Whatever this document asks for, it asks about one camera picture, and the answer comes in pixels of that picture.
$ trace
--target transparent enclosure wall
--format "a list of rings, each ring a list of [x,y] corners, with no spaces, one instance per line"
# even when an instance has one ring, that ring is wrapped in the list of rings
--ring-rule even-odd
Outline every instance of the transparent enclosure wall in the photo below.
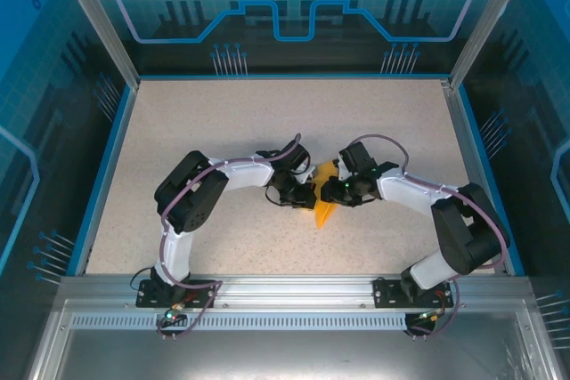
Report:
[[[539,297],[560,289],[567,299],[570,0],[510,0],[465,89],[525,271]],[[555,312],[553,343],[568,346],[564,302],[544,303],[554,303],[543,309]]]
[[[102,0],[143,75],[449,73],[487,0]]]
[[[125,82],[76,0],[0,11],[0,377],[12,380],[43,332]]]

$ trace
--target orange object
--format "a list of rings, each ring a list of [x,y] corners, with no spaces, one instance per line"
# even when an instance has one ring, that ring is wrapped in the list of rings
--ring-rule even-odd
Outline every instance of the orange object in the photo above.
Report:
[[[317,197],[317,203],[314,205],[314,218],[317,222],[317,229],[322,228],[324,223],[337,208],[337,204],[331,204],[321,200],[321,187],[331,176],[338,176],[338,170],[332,163],[332,160],[319,165],[317,175],[313,178],[313,183],[316,185],[314,193]]]

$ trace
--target work surface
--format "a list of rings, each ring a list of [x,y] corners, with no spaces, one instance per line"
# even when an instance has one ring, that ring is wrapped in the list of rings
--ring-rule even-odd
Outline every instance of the work surface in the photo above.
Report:
[[[87,273],[132,273],[158,257],[155,189],[192,150],[236,158],[280,150],[296,133],[318,165],[355,137],[383,133],[409,152],[409,171],[468,182],[438,80],[143,81]],[[402,164],[385,141],[364,142],[380,164]],[[192,273],[399,273],[437,248],[431,219],[395,203],[314,213],[277,207],[263,189],[223,194],[196,233]]]

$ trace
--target metal base plate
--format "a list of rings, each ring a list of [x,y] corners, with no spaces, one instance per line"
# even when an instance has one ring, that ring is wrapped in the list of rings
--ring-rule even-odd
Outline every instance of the metal base plate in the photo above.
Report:
[[[211,282],[211,280],[189,280],[188,285],[202,285]],[[189,289],[184,295],[184,307],[187,309],[201,309],[208,301],[209,288],[205,289]],[[157,287],[156,283],[150,279],[142,280],[139,285],[139,293],[136,297],[136,307],[145,308],[169,308],[172,305],[170,298],[167,298]]]
[[[436,291],[441,291],[446,295],[444,298],[445,308],[453,307],[453,298],[449,284],[440,284],[429,289],[412,303],[410,303],[407,295],[402,291],[399,279],[378,278],[372,281],[372,290],[374,306],[377,309],[438,309],[442,307],[442,301],[437,296]]]

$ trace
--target speckled beige tabletop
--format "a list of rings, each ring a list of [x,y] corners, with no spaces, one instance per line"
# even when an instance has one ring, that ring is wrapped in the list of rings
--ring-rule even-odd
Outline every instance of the speckled beige tabletop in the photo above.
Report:
[[[234,158],[281,149],[295,133],[313,163],[353,138],[384,133],[411,155],[409,170],[467,183],[437,80],[144,81],[134,105],[87,273],[132,273],[157,259],[154,190],[191,150]],[[402,163],[366,141],[379,162]],[[262,189],[223,194],[199,229],[192,273],[399,273],[437,248],[433,223],[395,203],[339,207],[322,230],[314,213],[273,206]]]

